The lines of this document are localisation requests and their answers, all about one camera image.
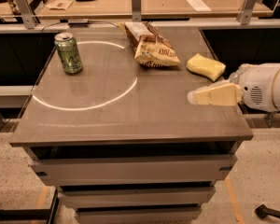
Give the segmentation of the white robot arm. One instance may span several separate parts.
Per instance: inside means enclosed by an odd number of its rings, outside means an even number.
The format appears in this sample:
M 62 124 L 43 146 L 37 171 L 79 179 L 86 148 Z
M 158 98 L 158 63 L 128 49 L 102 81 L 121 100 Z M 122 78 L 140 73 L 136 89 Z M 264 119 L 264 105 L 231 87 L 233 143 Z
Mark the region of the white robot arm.
M 252 109 L 280 111 L 280 63 L 242 64 L 227 80 L 191 91 L 187 98 L 193 105 L 243 102 Z

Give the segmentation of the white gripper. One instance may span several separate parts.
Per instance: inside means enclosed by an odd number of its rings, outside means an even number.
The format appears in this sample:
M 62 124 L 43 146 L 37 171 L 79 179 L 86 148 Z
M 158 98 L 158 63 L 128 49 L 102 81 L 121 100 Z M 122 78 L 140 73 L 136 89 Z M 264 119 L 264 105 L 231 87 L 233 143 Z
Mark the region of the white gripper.
M 220 80 L 207 87 L 190 91 L 192 105 L 233 106 L 242 101 L 250 108 L 266 112 L 280 111 L 280 63 L 242 64 L 238 70 L 241 88 Z

